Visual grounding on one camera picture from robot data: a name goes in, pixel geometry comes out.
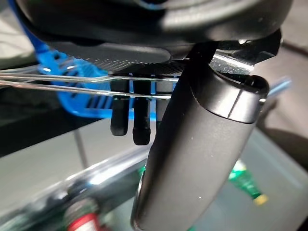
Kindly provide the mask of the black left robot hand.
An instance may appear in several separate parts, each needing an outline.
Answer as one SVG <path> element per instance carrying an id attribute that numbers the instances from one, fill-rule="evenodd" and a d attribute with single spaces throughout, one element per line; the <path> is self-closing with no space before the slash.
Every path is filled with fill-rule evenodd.
<path id="1" fill-rule="evenodd" d="M 223 74 L 217 50 L 258 63 L 276 55 L 290 0 L 18 0 L 40 40 L 113 73 L 181 72 L 134 202 L 137 231 L 185 231 L 224 185 L 269 85 Z"/>

